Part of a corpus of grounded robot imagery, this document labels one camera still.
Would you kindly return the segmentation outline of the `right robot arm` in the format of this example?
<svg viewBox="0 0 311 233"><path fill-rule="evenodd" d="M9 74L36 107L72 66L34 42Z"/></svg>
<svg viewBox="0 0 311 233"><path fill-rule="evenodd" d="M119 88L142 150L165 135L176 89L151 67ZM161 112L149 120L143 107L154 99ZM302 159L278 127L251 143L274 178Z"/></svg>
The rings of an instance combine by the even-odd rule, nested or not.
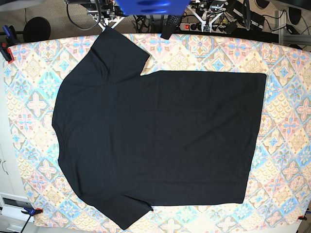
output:
<svg viewBox="0 0 311 233"><path fill-rule="evenodd" d="M82 31L88 31L99 26L102 32L104 32L109 23L114 23L112 26L114 28L127 17L115 0L64 0L64 3L66 4L66 13L69 21ZM92 17L95 24L88 28L83 28L76 24L69 15L69 5L73 4L86 8L87 15Z"/></svg>

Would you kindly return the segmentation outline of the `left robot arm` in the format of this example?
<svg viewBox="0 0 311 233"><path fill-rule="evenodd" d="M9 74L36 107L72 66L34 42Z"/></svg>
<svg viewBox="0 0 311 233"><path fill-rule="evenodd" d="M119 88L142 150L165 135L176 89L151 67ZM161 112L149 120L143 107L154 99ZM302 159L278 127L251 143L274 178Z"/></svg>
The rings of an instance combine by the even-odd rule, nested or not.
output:
<svg viewBox="0 0 311 233"><path fill-rule="evenodd" d="M199 20L199 31L211 32L213 24L225 13L227 4L226 0L191 0L187 9Z"/></svg>

